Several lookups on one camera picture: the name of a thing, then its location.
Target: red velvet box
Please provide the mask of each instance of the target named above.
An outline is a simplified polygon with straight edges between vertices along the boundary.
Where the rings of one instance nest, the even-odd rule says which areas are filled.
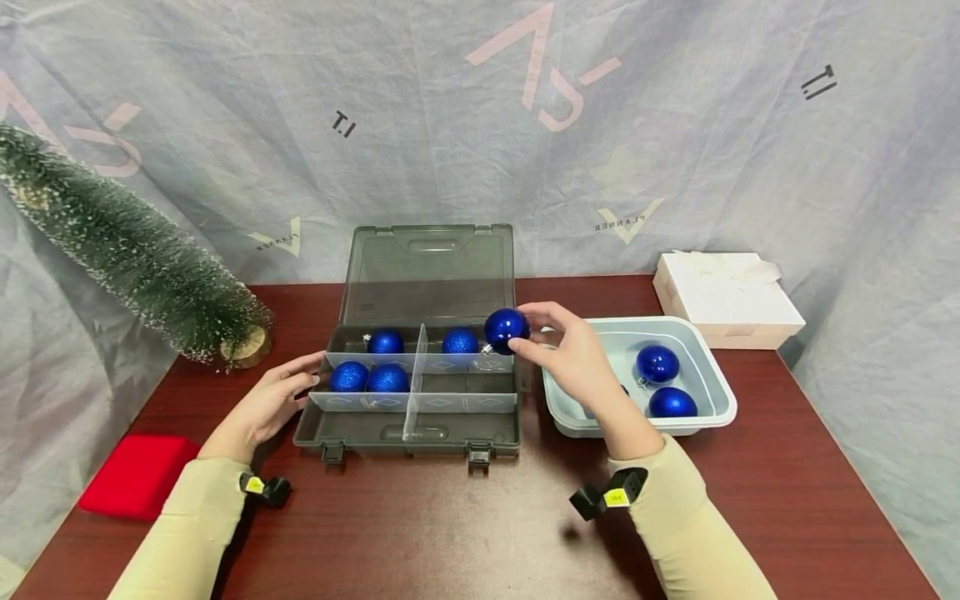
[[[183,466],[199,451],[198,445],[177,436],[127,436],[113,449],[77,506],[101,515],[154,520]]]

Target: wooden tree base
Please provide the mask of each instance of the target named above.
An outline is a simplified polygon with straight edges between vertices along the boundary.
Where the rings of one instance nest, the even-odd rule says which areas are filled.
[[[270,332],[263,327],[257,327],[253,330],[247,342],[237,348],[232,356],[228,355],[226,344],[220,345],[220,353],[231,369],[249,369],[259,365],[270,353],[273,345]]]

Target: fabric backdrop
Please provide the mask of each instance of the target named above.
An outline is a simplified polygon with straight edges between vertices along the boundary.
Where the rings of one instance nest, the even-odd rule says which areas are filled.
[[[0,115],[251,283],[341,280],[358,225],[511,223],[519,276],[760,252],[809,322],[784,356],[956,598],[957,31],[951,0],[20,0]],[[0,213],[11,586],[173,353]]]

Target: box lid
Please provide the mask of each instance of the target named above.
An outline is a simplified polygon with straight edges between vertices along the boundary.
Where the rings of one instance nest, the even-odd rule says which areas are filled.
[[[515,304],[509,225],[361,227],[353,232],[343,324],[482,322]]]
[[[660,257],[654,287],[667,300],[661,301],[664,310],[669,305],[705,335],[726,335],[730,326],[744,324],[750,327],[735,335],[751,335],[757,326],[791,325],[790,335],[805,322],[779,279],[776,265],[754,252],[675,251]],[[712,325],[719,328],[704,329]]]

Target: plastic storage box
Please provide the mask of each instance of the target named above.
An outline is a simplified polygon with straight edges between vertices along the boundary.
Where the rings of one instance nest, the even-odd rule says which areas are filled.
[[[703,335],[692,324],[676,317],[587,319],[600,338],[613,372],[630,398],[644,411],[656,387],[637,384],[636,355],[649,344],[663,344],[680,358],[680,374],[670,385],[693,396],[697,417],[650,419],[659,431],[688,436],[701,429],[729,425],[736,417],[736,398],[720,372]],[[571,438],[603,437],[597,421],[568,396],[549,372],[543,372],[547,408],[561,433]]]
[[[353,233],[340,322],[322,372],[347,360],[394,363],[409,394],[343,394],[322,382],[309,394],[294,444],[339,463],[360,453],[466,453],[472,467],[520,446],[519,373],[512,356],[443,354],[455,326],[484,344],[491,312],[513,306],[514,242],[509,225],[358,228]],[[398,330],[402,354],[367,354],[363,336]]]

